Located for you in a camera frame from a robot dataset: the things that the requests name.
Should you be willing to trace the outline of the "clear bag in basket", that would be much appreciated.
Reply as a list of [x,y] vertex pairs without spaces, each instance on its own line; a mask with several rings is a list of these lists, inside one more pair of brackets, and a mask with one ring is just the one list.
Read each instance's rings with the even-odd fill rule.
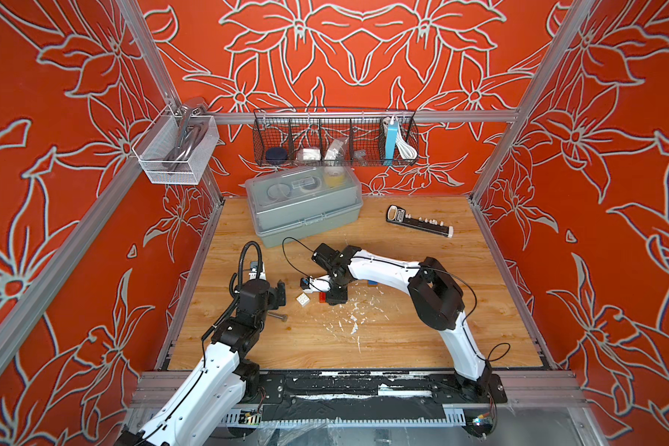
[[349,141],[347,138],[334,139],[328,146],[323,163],[325,165],[344,165],[348,152]]

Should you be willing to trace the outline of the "yellow tape roll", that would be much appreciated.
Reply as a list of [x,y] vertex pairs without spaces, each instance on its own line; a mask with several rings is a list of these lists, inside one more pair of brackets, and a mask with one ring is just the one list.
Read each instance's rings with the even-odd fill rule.
[[328,188],[339,188],[346,183],[345,167],[325,167],[323,178]]

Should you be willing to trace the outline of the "clear plastic wall bin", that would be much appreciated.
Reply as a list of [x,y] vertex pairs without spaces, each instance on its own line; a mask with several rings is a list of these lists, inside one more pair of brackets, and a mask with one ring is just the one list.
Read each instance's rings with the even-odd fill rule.
[[192,115],[186,126],[181,121],[165,107],[132,150],[153,184],[197,185],[219,143],[215,117]]

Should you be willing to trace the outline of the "white box in basket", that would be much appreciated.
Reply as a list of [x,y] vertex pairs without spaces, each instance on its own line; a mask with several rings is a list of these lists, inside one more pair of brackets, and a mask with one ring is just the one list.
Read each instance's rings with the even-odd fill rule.
[[321,161],[321,151],[316,147],[307,147],[300,149],[297,154],[299,162],[319,162]]

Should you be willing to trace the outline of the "grey green plastic toolbox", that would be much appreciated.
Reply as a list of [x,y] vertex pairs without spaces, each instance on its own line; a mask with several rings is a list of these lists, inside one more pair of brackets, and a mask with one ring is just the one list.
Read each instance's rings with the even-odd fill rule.
[[254,231],[273,248],[355,222],[363,206],[362,184],[350,167],[346,183],[328,188],[325,167],[297,167],[245,182]]

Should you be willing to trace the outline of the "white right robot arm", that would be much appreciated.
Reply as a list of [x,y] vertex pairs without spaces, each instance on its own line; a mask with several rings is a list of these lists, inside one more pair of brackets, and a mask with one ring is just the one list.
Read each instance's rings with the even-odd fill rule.
[[319,293],[331,306],[347,303],[349,285],[358,281],[408,295],[420,321],[439,333],[453,359],[453,387],[470,401],[490,397],[492,368],[468,326],[464,291],[438,260],[430,256],[421,262],[395,260],[351,245],[337,251],[325,243],[311,259],[325,275],[304,277],[300,286],[305,293]]

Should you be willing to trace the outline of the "light blue box in basket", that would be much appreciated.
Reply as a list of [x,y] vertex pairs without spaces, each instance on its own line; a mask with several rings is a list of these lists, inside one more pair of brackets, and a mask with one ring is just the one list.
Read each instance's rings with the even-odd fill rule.
[[388,167],[392,164],[392,161],[395,158],[397,138],[399,136],[399,122],[396,117],[392,116],[390,118],[386,118],[384,124],[386,125],[386,140],[383,165]]

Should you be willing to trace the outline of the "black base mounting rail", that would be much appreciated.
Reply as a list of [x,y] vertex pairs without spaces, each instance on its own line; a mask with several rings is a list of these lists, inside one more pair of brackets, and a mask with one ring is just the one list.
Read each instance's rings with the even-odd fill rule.
[[271,370],[258,384],[243,405],[273,422],[455,424],[508,403],[499,375],[492,374],[490,397],[470,401],[453,387],[452,369]]

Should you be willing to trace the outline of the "metal tool in bin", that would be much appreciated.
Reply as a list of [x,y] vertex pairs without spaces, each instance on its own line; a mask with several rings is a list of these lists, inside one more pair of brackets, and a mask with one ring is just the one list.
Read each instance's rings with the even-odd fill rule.
[[197,116],[206,112],[204,102],[188,102],[182,106],[180,125],[178,126],[178,137],[175,147],[165,156],[164,167],[167,172],[175,172],[180,168],[182,162],[191,157],[195,147],[201,142],[208,125],[196,120]]

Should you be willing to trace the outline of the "grey metal bolt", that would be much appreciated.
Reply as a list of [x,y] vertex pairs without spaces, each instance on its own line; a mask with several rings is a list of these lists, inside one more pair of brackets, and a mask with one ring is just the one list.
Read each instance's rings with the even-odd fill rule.
[[273,317],[273,318],[275,318],[275,319],[277,319],[277,320],[279,320],[279,321],[283,321],[284,323],[285,323],[286,321],[288,321],[288,316],[285,315],[285,314],[280,314],[280,313],[276,313],[276,312],[269,311],[269,312],[268,312],[268,315],[269,315],[269,317]]

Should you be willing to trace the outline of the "dark round tin in basket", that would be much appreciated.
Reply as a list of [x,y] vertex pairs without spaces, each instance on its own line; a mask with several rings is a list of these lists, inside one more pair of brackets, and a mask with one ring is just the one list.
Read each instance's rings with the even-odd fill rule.
[[271,147],[265,152],[265,160],[270,165],[283,165],[288,161],[288,151],[284,147]]

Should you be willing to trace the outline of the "white small lego brick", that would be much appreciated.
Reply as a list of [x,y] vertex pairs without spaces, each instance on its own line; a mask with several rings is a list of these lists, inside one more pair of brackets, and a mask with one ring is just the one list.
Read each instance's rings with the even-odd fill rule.
[[307,306],[308,303],[310,303],[310,298],[308,297],[307,294],[302,293],[297,297],[297,302],[302,306]]

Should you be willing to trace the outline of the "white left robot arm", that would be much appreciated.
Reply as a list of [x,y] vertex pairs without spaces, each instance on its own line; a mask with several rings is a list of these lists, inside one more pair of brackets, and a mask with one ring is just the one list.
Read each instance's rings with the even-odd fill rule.
[[285,284],[256,278],[230,291],[232,302],[202,336],[198,365],[138,432],[123,431],[117,445],[204,445],[234,406],[258,395],[259,366],[245,356],[268,313],[286,304]]

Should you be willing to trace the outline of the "dark brown bit holder case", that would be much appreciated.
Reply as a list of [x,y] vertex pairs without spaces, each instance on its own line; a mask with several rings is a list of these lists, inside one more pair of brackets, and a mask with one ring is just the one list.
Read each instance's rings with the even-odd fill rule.
[[427,232],[435,235],[440,235],[446,238],[452,238],[455,234],[455,228],[446,225],[442,221],[436,219],[416,219],[409,214],[405,209],[392,204],[386,211],[386,222],[404,228],[420,230],[420,232]]

